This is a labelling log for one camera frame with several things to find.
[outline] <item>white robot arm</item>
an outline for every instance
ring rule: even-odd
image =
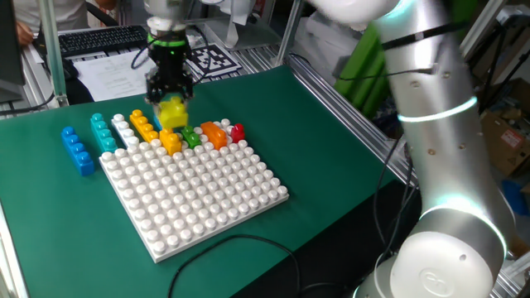
[[[422,190],[417,226],[354,298],[487,297],[514,219],[489,173],[477,98],[445,8],[438,0],[311,2],[344,24],[374,20],[388,73],[403,72],[389,80]]]

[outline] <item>desk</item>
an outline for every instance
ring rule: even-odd
[[[109,120],[135,108],[148,112],[141,97],[1,121],[0,197],[32,298],[163,297],[175,269],[222,237],[249,233],[294,250],[373,193],[378,158],[286,66],[202,84],[196,94],[191,124],[244,123],[249,143],[291,198],[154,264],[103,171],[80,177],[59,138],[72,125],[95,158],[90,115],[100,112]],[[391,179],[387,175],[385,184]],[[262,243],[227,243],[186,270],[176,295],[231,296],[284,257]]]

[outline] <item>paper sheet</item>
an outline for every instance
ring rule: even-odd
[[[36,48],[33,46],[33,44],[27,45],[27,49],[30,51],[31,57],[33,57],[33,60],[37,64],[44,63],[44,60],[41,58],[41,55],[39,55],[39,52],[36,51]]]
[[[131,62],[138,50],[121,55],[90,61],[75,62],[79,80],[89,90],[94,101],[120,99],[122,97],[146,93],[145,74],[155,63],[147,57],[147,51],[137,59],[146,63],[137,70],[131,69]]]

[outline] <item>blue lego brick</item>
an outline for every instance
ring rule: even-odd
[[[159,131],[159,132],[161,132],[161,130],[162,130],[162,125],[160,125],[160,121],[158,121],[158,117],[157,117],[156,115],[155,115],[154,118],[155,118],[155,121],[154,121],[154,123],[155,123],[155,127],[158,128],[158,131]]]
[[[92,133],[98,142],[101,152],[114,153],[118,149],[113,134],[108,129],[107,123],[103,120],[103,115],[100,113],[92,115],[92,118],[90,119],[90,127],[92,128]]]
[[[90,158],[90,154],[84,149],[80,138],[75,134],[75,130],[72,127],[65,127],[60,133],[60,138],[77,171],[82,176],[93,174],[94,162]]]

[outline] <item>white lego baseplate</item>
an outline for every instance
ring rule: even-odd
[[[231,128],[226,119],[216,124],[225,131]],[[168,156],[160,140],[154,140],[99,158],[154,262],[289,198],[287,188],[246,141],[219,151],[210,142],[187,147],[183,141],[183,152]]]

